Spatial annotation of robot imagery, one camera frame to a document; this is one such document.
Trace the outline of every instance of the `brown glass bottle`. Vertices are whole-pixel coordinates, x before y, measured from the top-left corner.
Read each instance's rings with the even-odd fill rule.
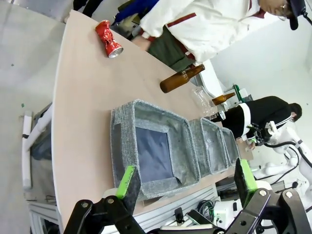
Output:
[[[227,99],[229,99],[229,98],[231,98],[233,96],[235,96],[235,93],[221,95],[221,96],[218,96],[218,97],[212,99],[212,101],[217,106],[217,105],[220,105],[220,104],[224,103]]]
[[[163,80],[160,83],[160,88],[164,93],[168,93],[177,87],[180,87],[183,84],[186,84],[190,81],[190,79],[196,76],[201,71],[205,70],[205,66],[203,64],[180,72],[175,73],[169,78]]]

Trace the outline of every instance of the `white jacket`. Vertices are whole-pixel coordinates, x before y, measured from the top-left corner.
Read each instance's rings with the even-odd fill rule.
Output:
[[[140,26],[148,38],[159,37],[166,25],[198,64],[277,19],[253,17],[259,10],[257,0],[159,0]]]

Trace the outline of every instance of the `baseball cap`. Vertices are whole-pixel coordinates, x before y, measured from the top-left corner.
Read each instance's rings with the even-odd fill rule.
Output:
[[[304,0],[288,0],[288,1],[290,3],[293,13],[293,16],[288,17],[289,23],[291,25],[291,29],[296,30],[298,28],[297,17],[300,15],[304,15],[306,13],[306,4]]]

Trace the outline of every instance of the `hand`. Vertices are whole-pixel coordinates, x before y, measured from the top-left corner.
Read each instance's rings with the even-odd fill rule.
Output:
[[[140,47],[142,50],[147,51],[151,42],[142,36],[137,36],[132,40],[132,43]]]
[[[254,150],[255,149],[255,143],[254,142],[251,143],[248,147],[249,147],[249,149]]]

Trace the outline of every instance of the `black hair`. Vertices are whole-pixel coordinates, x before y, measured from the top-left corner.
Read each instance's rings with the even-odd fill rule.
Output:
[[[292,118],[294,122],[296,122],[302,116],[302,108],[298,103],[289,104],[291,111],[295,112],[297,115]]]

